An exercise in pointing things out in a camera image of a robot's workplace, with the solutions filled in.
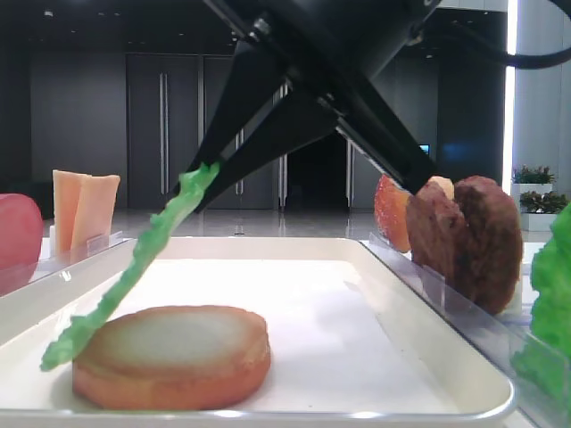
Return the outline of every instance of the door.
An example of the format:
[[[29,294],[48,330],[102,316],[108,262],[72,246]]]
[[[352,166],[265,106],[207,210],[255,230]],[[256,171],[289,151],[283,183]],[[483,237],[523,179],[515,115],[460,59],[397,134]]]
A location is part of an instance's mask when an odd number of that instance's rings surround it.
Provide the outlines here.
[[[172,190],[198,151],[198,57],[165,56],[162,67],[169,147],[166,186]]]
[[[224,90],[224,85],[230,68],[232,66],[232,58],[228,56],[207,56],[204,58],[204,122],[205,129],[212,122],[214,113],[218,106],[220,97]],[[230,144],[222,153],[225,159],[228,159],[236,151],[240,144],[240,136],[236,136],[233,144]],[[239,210],[240,197],[239,194],[244,188],[244,183],[238,183],[229,187],[223,194],[216,198],[208,206],[210,210]]]
[[[242,143],[268,116],[273,106],[273,100],[269,100],[244,127]],[[247,210],[273,210],[276,207],[277,187],[274,184],[277,182],[277,170],[274,164],[275,162],[271,162],[244,179],[241,194],[242,208]]]
[[[161,210],[198,149],[198,60],[128,57],[128,206]]]
[[[352,150],[352,193],[351,208],[356,210],[373,210],[375,208],[375,193],[381,172],[373,165],[367,155],[360,153],[354,147]]]
[[[161,57],[128,57],[128,206],[164,207],[165,147],[161,132]]]

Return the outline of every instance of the burger patty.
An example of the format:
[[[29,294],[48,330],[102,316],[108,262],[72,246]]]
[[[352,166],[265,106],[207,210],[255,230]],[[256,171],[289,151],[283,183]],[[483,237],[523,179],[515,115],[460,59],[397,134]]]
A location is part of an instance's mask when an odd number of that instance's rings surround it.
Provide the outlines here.
[[[412,259],[487,312],[502,312],[519,278],[523,240],[513,199],[490,178],[454,186],[454,201],[427,183],[407,206]]]

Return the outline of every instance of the white tray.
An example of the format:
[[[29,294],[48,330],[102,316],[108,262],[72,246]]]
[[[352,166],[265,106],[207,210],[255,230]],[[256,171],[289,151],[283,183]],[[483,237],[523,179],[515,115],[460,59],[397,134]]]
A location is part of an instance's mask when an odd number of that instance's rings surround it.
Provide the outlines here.
[[[113,284],[133,247],[0,299],[1,427],[496,427],[516,408],[510,380],[361,243],[241,237],[171,239],[115,316],[205,303],[258,312],[273,352],[261,390],[221,412],[101,412],[73,396],[69,366],[43,374],[38,365],[70,315],[88,312]]]

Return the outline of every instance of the black cable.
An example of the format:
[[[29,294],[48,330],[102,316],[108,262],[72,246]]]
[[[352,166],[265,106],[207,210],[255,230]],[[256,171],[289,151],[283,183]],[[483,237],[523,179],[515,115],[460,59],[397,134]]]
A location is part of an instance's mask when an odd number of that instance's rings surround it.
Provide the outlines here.
[[[571,0],[549,0],[561,9],[565,15],[571,20]],[[464,27],[460,24],[452,23],[447,33],[432,34],[432,37],[448,39],[460,44],[461,47],[467,48],[476,54],[480,54],[488,60],[499,62],[503,65],[514,67],[516,69],[538,70],[547,69],[560,65],[571,60],[571,46],[567,49],[555,53],[547,53],[544,55],[524,55],[510,54],[497,49],[484,37],[477,34],[474,30]]]

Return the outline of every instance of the door handle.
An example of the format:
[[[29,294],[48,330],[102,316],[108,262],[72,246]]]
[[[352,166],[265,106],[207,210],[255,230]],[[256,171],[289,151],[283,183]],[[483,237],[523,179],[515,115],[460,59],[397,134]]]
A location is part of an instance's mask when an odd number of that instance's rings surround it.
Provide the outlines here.
[[[347,202],[349,202],[349,206],[352,207],[353,205],[353,146],[349,141],[347,141],[347,164],[346,167],[346,176],[345,176],[345,196],[347,197]]]
[[[280,208],[284,208],[287,199],[287,155],[279,158],[278,174],[277,194],[279,195]]]
[[[161,194],[165,194],[166,183],[165,178],[165,141],[164,141],[164,128],[165,128],[165,118],[164,118],[164,74],[159,74],[159,128],[160,128],[160,138],[159,138],[159,150],[161,153]]]
[[[170,190],[170,90],[169,73],[163,73],[164,87],[164,193]]]
[[[235,143],[236,143],[236,150],[238,151],[240,146],[242,144],[244,144],[244,130],[243,129],[236,135]],[[244,180],[243,179],[236,183],[235,190],[236,190],[237,196],[242,196],[244,194]]]

